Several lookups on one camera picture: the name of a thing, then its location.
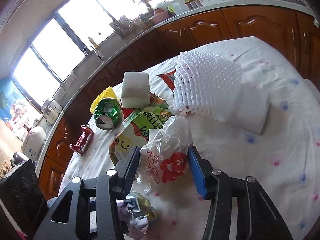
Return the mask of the sink faucet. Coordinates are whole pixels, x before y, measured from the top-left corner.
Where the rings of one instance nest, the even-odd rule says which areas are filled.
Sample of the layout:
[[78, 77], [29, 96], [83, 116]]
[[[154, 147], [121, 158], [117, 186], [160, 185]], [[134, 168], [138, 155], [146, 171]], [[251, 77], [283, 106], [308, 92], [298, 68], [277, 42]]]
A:
[[90, 45], [84, 46], [83, 52], [86, 56], [94, 53], [102, 62], [104, 62], [103, 54], [100, 51], [98, 51], [97, 49], [95, 49], [93, 46], [90, 46]]

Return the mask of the crushed red can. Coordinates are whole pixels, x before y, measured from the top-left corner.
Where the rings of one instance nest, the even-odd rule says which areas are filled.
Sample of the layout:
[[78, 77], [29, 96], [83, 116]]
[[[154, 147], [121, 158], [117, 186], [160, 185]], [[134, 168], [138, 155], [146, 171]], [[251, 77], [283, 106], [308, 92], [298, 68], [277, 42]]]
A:
[[93, 139], [94, 132], [90, 128], [89, 124], [80, 125], [81, 128], [81, 135], [77, 140], [76, 144], [70, 144], [70, 149], [77, 153], [78, 155], [83, 155], [85, 153], [86, 147], [90, 144], [91, 140]]

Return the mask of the white folded foam sheet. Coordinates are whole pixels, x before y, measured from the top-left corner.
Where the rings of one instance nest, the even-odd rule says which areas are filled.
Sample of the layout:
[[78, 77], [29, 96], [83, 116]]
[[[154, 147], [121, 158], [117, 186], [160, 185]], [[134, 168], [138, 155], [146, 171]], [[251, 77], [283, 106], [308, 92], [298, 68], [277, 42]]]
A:
[[270, 96], [267, 90], [241, 84], [235, 105], [226, 122], [252, 133], [260, 134], [263, 130], [269, 107]]

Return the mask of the printed paper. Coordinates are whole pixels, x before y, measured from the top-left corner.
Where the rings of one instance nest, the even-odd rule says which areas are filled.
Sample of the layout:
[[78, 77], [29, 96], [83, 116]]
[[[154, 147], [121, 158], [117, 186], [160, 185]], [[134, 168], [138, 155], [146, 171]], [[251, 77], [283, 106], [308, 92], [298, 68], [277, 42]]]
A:
[[119, 220], [125, 222], [132, 239], [142, 239], [150, 224], [157, 219], [151, 202], [136, 191], [131, 191], [124, 200], [117, 200]]

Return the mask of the white foam fruit net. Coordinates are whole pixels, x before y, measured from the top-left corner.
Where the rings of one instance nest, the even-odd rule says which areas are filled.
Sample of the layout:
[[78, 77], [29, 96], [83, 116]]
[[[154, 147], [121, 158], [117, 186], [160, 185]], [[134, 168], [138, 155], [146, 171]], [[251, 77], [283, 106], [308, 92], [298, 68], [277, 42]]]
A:
[[231, 115], [242, 81], [241, 66], [221, 55], [181, 52], [174, 72], [173, 109], [219, 121]]

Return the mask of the grey kitchen countertop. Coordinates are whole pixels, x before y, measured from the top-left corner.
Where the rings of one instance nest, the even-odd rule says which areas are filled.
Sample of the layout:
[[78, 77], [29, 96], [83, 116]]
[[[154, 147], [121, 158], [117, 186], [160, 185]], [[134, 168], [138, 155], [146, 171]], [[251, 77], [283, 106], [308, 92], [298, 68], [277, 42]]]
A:
[[63, 174], [71, 159], [69, 148], [80, 133], [78, 125], [90, 118], [89, 102], [106, 86], [122, 81], [129, 70], [146, 70], [180, 51], [204, 44], [255, 36], [281, 52], [300, 75], [319, 85], [319, 27], [311, 11], [287, 0], [232, 0], [193, 9], [164, 20], [130, 40], [112, 35], [99, 50], [104, 59], [91, 55], [54, 95], [63, 112], [46, 128], [47, 139], [36, 162], [36, 173]]

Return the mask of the dish drying rack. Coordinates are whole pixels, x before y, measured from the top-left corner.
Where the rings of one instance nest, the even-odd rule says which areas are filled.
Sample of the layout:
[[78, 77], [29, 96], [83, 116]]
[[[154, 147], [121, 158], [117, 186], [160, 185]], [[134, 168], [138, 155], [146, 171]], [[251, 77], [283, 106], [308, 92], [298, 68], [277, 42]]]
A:
[[121, 16], [119, 20], [111, 22], [110, 26], [122, 39], [127, 38], [139, 31], [138, 25], [136, 25], [133, 20], [130, 20], [125, 15]]

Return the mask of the yellow foam net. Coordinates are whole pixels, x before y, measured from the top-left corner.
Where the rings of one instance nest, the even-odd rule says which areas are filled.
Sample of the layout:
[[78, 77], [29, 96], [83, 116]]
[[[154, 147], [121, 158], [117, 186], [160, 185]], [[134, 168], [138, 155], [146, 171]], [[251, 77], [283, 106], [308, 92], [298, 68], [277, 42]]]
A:
[[116, 94], [114, 93], [112, 87], [107, 87], [105, 88], [96, 98], [95, 100], [92, 102], [91, 106], [90, 106], [90, 113], [93, 114], [95, 108], [97, 107], [98, 103], [105, 98], [113, 98], [113, 99], [117, 99]]

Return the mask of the white floral tablecloth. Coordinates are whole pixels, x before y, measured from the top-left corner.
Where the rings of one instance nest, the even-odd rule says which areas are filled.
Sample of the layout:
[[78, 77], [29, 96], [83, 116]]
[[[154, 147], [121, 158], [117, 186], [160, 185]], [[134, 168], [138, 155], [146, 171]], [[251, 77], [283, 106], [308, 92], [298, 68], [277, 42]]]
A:
[[[319, 101], [292, 64], [256, 37], [210, 43], [194, 49], [221, 55], [242, 67], [242, 83], [268, 90], [270, 108], [261, 135], [216, 122], [203, 115], [186, 116], [200, 155], [230, 177], [253, 176], [267, 192], [294, 239], [303, 239], [319, 218]], [[144, 72], [150, 90], [172, 105], [172, 91], [157, 76], [175, 68], [176, 57]], [[113, 135], [96, 128], [86, 154], [73, 154], [59, 189], [69, 181], [98, 177], [113, 167], [108, 148]], [[157, 219], [143, 239], [202, 239], [210, 201], [197, 194], [188, 171], [149, 196]]]

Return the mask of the white electric kettle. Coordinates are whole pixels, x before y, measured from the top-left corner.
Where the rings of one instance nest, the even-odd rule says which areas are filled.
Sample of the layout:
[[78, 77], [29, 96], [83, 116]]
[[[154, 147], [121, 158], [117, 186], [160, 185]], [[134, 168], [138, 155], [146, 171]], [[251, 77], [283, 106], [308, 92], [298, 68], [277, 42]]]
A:
[[52, 126], [62, 112], [62, 106], [54, 98], [49, 98], [43, 103], [41, 111], [47, 125]]

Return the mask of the brown lower kitchen cabinets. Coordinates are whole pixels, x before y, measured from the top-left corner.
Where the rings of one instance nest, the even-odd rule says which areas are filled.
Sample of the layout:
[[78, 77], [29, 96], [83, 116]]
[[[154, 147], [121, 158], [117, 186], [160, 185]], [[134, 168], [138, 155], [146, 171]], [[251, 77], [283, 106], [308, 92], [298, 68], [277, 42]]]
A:
[[300, 75], [319, 85], [319, 27], [296, 9], [271, 5], [238, 5], [173, 20], [133, 42], [112, 45], [106, 63], [98, 63], [67, 90], [62, 119], [52, 129], [40, 166], [40, 188], [47, 199], [57, 196], [72, 157], [69, 145], [91, 115], [93, 99], [106, 87], [121, 83], [128, 70], [146, 70], [179, 52], [204, 44], [255, 36], [281, 52]]

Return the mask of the green snack wrapper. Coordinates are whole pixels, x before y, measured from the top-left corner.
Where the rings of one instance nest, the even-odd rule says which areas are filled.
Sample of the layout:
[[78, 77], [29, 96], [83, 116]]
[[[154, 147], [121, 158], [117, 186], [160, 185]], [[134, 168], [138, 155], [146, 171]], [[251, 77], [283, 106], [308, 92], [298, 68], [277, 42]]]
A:
[[149, 141], [150, 129], [162, 129], [167, 119], [172, 116], [167, 102], [151, 94], [148, 107], [143, 109], [124, 108], [124, 128], [118, 132], [109, 147], [109, 156], [113, 164], [127, 157], [133, 146], [141, 148]]

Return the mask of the white foam block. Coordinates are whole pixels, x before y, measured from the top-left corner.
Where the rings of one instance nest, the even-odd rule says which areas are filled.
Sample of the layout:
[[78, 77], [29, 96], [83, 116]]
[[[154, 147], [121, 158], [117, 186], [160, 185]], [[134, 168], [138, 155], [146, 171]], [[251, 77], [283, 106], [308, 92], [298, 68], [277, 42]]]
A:
[[120, 100], [123, 108], [148, 107], [151, 100], [148, 73], [125, 72]]

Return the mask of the red snack wrapper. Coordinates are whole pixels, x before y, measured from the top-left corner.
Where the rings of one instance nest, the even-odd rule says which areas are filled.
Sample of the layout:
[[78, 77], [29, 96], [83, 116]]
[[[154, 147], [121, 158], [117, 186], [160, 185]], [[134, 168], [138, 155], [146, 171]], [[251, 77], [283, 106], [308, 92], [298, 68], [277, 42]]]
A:
[[176, 70], [173, 70], [168, 73], [157, 75], [158, 77], [160, 77], [164, 81], [164, 83], [169, 87], [169, 89], [171, 91], [174, 91], [174, 89], [175, 89], [175, 85], [174, 85], [175, 72], [176, 72]]

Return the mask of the white plastic bag red print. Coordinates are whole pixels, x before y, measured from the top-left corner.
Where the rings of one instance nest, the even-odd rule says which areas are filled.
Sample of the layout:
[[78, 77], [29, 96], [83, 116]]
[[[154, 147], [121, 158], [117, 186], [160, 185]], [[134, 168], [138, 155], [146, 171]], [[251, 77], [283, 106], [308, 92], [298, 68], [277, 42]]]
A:
[[191, 131], [183, 116], [173, 115], [162, 128], [149, 130], [149, 141], [140, 150], [137, 168], [137, 183], [144, 187], [146, 195], [188, 171], [187, 151], [192, 143]]

